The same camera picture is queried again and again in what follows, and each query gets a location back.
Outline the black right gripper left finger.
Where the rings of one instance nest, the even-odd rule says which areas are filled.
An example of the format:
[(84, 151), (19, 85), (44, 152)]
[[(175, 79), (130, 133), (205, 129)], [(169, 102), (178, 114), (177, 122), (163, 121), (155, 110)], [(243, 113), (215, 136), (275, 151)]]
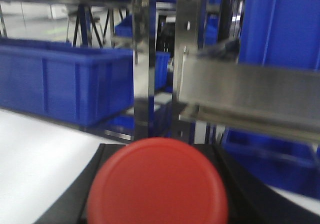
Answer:
[(99, 144), (97, 151), (82, 172), (35, 223), (86, 224), (87, 200), (94, 178), (102, 165), (125, 146), (124, 144)]

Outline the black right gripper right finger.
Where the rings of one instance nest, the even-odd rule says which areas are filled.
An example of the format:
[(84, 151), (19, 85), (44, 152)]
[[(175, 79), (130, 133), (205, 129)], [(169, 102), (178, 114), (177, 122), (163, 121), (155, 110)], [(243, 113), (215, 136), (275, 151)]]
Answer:
[(220, 174), (228, 199), (229, 224), (318, 224), (319, 215), (276, 193), (222, 147), (193, 144)]

